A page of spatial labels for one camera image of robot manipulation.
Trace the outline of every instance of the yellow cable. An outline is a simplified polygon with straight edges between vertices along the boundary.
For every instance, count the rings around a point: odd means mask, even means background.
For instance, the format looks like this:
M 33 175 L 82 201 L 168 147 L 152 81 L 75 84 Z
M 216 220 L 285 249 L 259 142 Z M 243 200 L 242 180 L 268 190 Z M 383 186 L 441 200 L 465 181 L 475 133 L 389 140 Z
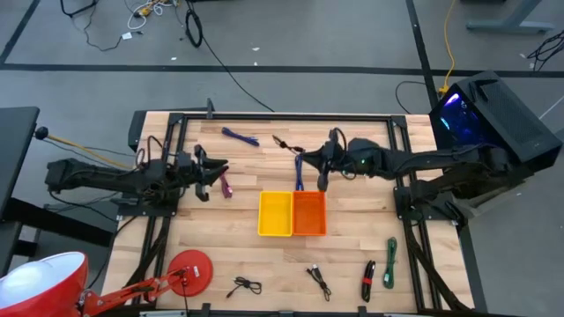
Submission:
M 449 12 L 447 13 L 447 17 L 444 19 L 444 44 L 447 46 L 447 52 L 449 52 L 450 61 L 452 62 L 452 64 L 450 65 L 450 70 L 447 73 L 447 76 L 444 78 L 444 85 L 439 89 L 439 92 L 442 94 L 447 93 L 447 91 L 449 90 L 450 73 L 455 68 L 455 57 L 452 55 L 452 52 L 450 51 L 449 34 L 448 34 L 450 13 L 452 12 L 452 8 L 454 8 L 455 6 L 455 1 L 456 0 L 452 0 L 452 3 L 450 4 Z
M 66 140 L 66 139 L 63 139 L 63 138 L 57 137 L 57 136 L 48 135 L 47 138 L 50 139 L 50 140 L 53 140 L 55 142 L 58 142 L 58 143 L 62 143 L 62 144 L 66 144 L 66 145 L 69 145 L 69 146 L 74 146 L 76 148 L 79 148 L 80 150 L 85 151 L 85 152 L 95 156 L 96 158 L 101 159 L 101 160 L 103 160 L 103 161 L 105 161 L 105 162 L 107 162 L 111 165 L 119 166 L 121 168 L 125 168 L 125 169 L 128 169 L 128 170 L 131 169 L 131 166 L 126 166 L 125 164 L 115 162 L 115 161 L 113 161 L 109 158 L 105 158 L 105 157 L 101 156 L 100 154 L 98 154 L 94 151 L 90 151 L 90 150 L 86 149 L 84 146 L 82 146 L 80 144 L 76 144 L 74 142 L 71 142 L 69 140 Z

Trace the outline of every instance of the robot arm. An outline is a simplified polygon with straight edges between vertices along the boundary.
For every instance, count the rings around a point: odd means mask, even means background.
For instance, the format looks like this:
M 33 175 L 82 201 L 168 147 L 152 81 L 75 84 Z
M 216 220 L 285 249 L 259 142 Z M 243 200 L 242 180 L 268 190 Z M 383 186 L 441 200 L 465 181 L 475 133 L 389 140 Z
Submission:
M 339 135 L 344 145 L 339 144 Z M 286 145 L 277 137 L 279 145 Z M 490 144 L 466 145 L 441 151 L 409 153 L 382 148 L 365 138 L 354 138 L 346 143 L 339 128 L 329 133 L 329 141 L 316 151 L 302 151 L 303 160 L 319 171 L 317 187 L 325 191 L 329 186 L 329 173 L 340 172 L 348 179 L 357 174 L 394 180 L 411 172 L 445 169 L 445 175 L 433 181 L 416 181 L 414 191 L 425 198 L 434 198 L 444 190 L 456 190 L 468 183 L 505 179 L 513 169 L 511 157 L 502 148 Z
M 181 152 L 174 164 L 162 159 L 151 159 L 131 171 L 100 167 L 74 158 L 48 163 L 45 183 L 49 192 L 60 192 L 79 187 L 100 188 L 133 194 L 153 204 L 178 199 L 177 189 L 183 190 L 196 184 L 197 197 L 209 200 L 205 186 L 213 184 L 225 172 L 226 159 L 207 158 L 200 145 L 194 147 L 197 161 L 190 154 Z

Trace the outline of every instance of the wooden table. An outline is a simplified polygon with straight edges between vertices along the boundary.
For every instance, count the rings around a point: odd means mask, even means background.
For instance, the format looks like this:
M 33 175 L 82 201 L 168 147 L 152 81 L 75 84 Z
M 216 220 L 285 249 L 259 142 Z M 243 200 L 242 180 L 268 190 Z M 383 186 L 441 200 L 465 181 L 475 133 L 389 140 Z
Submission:
M 147 114 L 139 148 L 146 147 L 149 135 L 163 140 L 168 115 L 168 112 Z M 292 191 L 295 186 L 293 154 L 275 145 L 272 135 L 312 151 L 327 140 L 330 128 L 340 127 L 347 140 L 366 137 L 381 146 L 390 146 L 384 123 L 343 122 L 338 116 L 335 119 L 334 122 L 189 121 L 184 150 L 192 151 L 194 145 L 201 144 L 209 157 L 229 159 L 227 179 L 234 190 L 233 198 L 225 199 L 218 183 L 209 188 L 210 201 L 202 203 L 190 188 L 172 220 L 165 271 L 172 258 L 187 249 L 205 252 L 214 266 L 210 287 L 188 298 L 189 307 L 199 309 L 203 303 L 211 303 L 212 310 L 357 312 L 358 306 L 366 306 L 369 312 L 416 311 L 404 229 L 397 219 L 392 195 L 394 181 L 364 176 L 347 181 L 334 173 L 326 193 L 327 236 L 269 238 L 256 233 L 259 193 L 262 190 Z M 412 150 L 435 149 L 428 117 L 407 115 L 406 120 Z M 261 146 L 222 136 L 220 131 L 224 126 L 244 136 L 256 136 Z M 399 133 L 396 138 L 401 144 Z M 152 147 L 154 158 L 160 156 L 160 149 L 156 148 Z M 439 174 L 427 171 L 418 173 L 418 177 L 433 179 Z M 305 189 L 316 190 L 316 179 L 317 171 L 304 164 Z M 136 219 L 115 239 L 103 293 L 123 287 L 137 266 L 146 222 L 146 217 Z M 456 228 L 440 220 L 427 221 L 427 228 L 435 267 L 459 299 L 473 306 Z M 388 290 L 382 286 L 382 275 L 386 266 L 386 242 L 392 236 L 398 241 L 398 250 L 395 287 Z M 365 303 L 360 298 L 360 280 L 368 260 L 376 261 L 376 270 L 371 300 Z M 305 272 L 314 263 L 320 267 L 332 290 L 330 302 L 323 299 L 319 285 Z M 431 307 L 427 276 L 420 265 L 419 272 L 426 306 Z M 236 276 L 263 283 L 263 293 L 257 296 L 239 289 L 226 299 L 234 288 Z M 159 299 L 158 308 L 183 309 L 184 302 L 168 292 Z

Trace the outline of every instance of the white cable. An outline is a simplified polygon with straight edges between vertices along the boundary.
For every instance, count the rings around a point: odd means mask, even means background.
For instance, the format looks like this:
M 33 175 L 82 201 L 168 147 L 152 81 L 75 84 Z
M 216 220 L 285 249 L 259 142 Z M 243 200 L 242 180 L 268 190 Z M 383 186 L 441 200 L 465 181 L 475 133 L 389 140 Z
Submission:
M 553 104 L 551 107 L 548 108 L 548 110 L 546 110 L 543 114 L 541 114 L 538 119 L 542 120 L 545 115 L 547 115 L 549 112 L 551 112 L 554 109 L 554 107 L 558 106 L 560 104 L 560 102 L 563 101 L 563 100 L 564 100 L 564 96 L 562 96 L 560 99 L 558 99 L 558 101 L 556 101 L 555 104 Z
M 130 19 L 127 21 L 127 27 L 128 27 L 130 30 L 138 30 L 138 29 L 140 29 L 141 27 L 145 26 L 145 24 L 147 23 L 147 17 L 146 17 L 146 16 L 140 16 L 140 18 L 143 19 L 143 23 L 142 23 L 140 26 L 131 27 L 131 19 L 134 17 L 135 13 L 136 13 L 138 10 L 140 10 L 141 8 L 146 7 L 146 6 L 149 5 L 150 3 L 151 3 L 151 0 L 147 1 L 146 4 L 141 4 L 141 5 L 139 5 L 135 10 L 133 10 L 133 12 L 132 12 L 131 15 L 130 15 Z
M 161 16 L 163 13 L 162 7 L 168 7 L 168 6 L 173 6 L 172 4 L 164 4 L 163 2 L 158 1 L 156 4 L 154 4 L 151 8 L 151 11 L 155 12 L 156 15 Z M 143 23 L 140 26 L 131 26 L 131 20 L 135 17 L 135 13 L 138 12 L 140 9 L 145 8 L 148 5 L 151 5 L 153 3 L 153 0 L 147 0 L 147 2 L 145 4 L 141 4 L 139 5 L 135 10 L 133 10 L 133 12 L 130 15 L 130 19 L 127 21 L 127 27 L 130 30 L 138 30 L 141 27 L 145 26 L 145 24 L 147 23 L 147 17 L 146 16 L 140 16 L 140 18 L 143 19 Z

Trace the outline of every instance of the green cable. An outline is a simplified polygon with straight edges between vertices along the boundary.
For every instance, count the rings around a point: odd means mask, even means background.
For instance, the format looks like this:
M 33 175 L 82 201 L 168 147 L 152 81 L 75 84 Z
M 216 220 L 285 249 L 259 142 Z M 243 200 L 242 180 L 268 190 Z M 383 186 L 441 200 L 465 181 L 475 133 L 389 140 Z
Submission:
M 396 238 L 392 237 L 388 239 L 388 265 L 386 266 L 386 271 L 384 272 L 383 283 L 384 287 L 387 289 L 394 288 L 394 262 L 396 261 L 396 250 L 397 241 Z

